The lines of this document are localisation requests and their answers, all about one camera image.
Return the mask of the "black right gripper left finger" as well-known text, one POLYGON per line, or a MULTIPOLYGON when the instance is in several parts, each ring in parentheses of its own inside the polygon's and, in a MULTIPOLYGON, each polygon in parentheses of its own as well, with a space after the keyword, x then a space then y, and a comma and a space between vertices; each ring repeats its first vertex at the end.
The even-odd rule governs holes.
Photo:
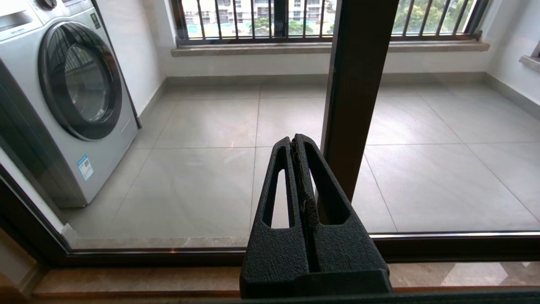
POLYGON ((274 144, 240 272, 242 297, 292 297, 309 273, 289 137, 274 144), (285 173, 289 227, 272 228, 278 174, 285 173))

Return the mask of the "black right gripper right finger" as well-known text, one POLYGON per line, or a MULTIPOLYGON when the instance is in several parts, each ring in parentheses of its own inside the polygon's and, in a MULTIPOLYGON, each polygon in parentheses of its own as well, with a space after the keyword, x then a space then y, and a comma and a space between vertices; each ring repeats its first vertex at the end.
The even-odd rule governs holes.
POLYGON ((389 268, 317 144, 294 137, 294 171, 310 269, 316 272, 389 268))

